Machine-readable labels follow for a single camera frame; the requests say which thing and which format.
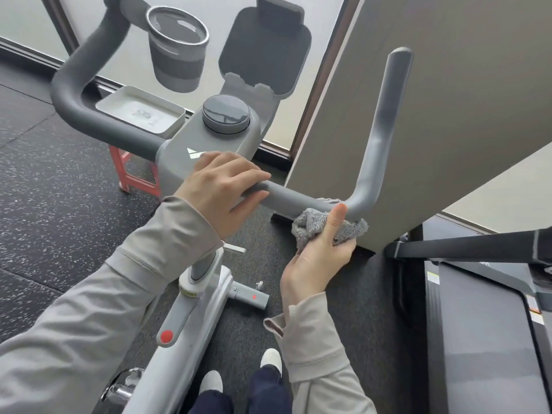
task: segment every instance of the microfiber cloth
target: microfiber cloth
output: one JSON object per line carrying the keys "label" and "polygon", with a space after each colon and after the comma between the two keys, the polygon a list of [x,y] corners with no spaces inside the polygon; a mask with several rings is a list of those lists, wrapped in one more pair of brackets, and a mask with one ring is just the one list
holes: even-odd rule
{"label": "microfiber cloth", "polygon": [[[319,200],[330,204],[342,202],[342,200],[339,199],[321,198]],[[299,252],[303,251],[311,239],[322,232],[327,217],[328,212],[320,212],[313,208],[307,208],[295,221],[293,221],[292,234],[297,238],[297,250]],[[363,219],[357,222],[345,221],[333,238],[333,243],[336,246],[337,244],[346,242],[348,239],[360,237],[367,230],[368,223]]]}

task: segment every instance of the hand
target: hand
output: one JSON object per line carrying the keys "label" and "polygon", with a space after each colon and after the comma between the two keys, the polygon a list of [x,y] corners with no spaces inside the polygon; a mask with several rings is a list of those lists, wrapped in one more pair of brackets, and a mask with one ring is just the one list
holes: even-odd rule
{"label": "hand", "polygon": [[288,307],[326,290],[329,281],[350,260],[357,241],[334,246],[332,241],[347,213],[347,205],[340,203],[330,211],[324,229],[312,239],[301,254],[293,257],[280,279],[284,315]]}
{"label": "hand", "polygon": [[267,191],[261,190],[238,203],[242,193],[270,177],[270,173],[233,152],[206,152],[175,196],[190,203],[207,219],[220,239],[225,239],[234,234],[268,196]]}

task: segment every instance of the gray jacket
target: gray jacket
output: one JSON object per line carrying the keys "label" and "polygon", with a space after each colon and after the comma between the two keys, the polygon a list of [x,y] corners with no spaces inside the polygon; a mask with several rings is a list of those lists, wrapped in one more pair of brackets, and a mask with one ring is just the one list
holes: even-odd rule
{"label": "gray jacket", "polygon": [[[156,297],[221,244],[187,202],[166,198],[98,271],[56,299],[28,331],[0,344],[0,412],[91,412]],[[279,343],[294,412],[375,412],[345,356],[324,295],[293,307],[291,320],[285,326],[280,316],[266,324],[284,332]],[[328,339],[324,346],[321,334]]]}

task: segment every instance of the shoe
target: shoe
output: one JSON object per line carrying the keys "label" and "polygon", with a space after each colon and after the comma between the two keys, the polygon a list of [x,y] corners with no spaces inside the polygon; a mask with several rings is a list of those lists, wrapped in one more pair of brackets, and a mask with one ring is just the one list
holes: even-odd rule
{"label": "shoe", "polygon": [[203,377],[202,384],[199,385],[199,393],[203,391],[215,390],[220,393],[223,392],[223,379],[220,377],[220,373],[216,370],[207,372]]}
{"label": "shoe", "polygon": [[276,349],[267,349],[260,360],[260,367],[266,365],[272,365],[280,372],[281,376],[281,357],[280,353]]}

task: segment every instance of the white wall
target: white wall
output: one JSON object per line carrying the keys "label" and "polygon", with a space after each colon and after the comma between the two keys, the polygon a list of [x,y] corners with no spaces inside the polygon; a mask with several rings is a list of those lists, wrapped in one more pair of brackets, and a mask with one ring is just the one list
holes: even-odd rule
{"label": "white wall", "polygon": [[41,0],[0,0],[0,36],[59,60],[68,57]]}
{"label": "white wall", "polygon": [[412,71],[360,245],[381,250],[549,144],[550,11],[552,0],[365,0],[287,186],[349,197],[400,46]]}
{"label": "white wall", "polygon": [[552,226],[552,143],[445,211],[496,232]]}
{"label": "white wall", "polygon": [[[79,40],[84,40],[98,25],[105,7],[102,0],[62,0]],[[169,5],[186,10],[209,29],[205,67],[199,88],[193,93],[174,93],[159,84],[151,65],[147,35],[132,27],[127,39],[101,71],[102,76],[154,93],[188,109],[197,110],[205,98],[217,94],[223,85],[218,58],[237,13],[256,0],[146,0],[151,5]],[[314,79],[326,51],[343,0],[287,0],[305,9],[305,25],[313,42],[293,95],[280,107],[266,139],[283,147],[292,144]]]}

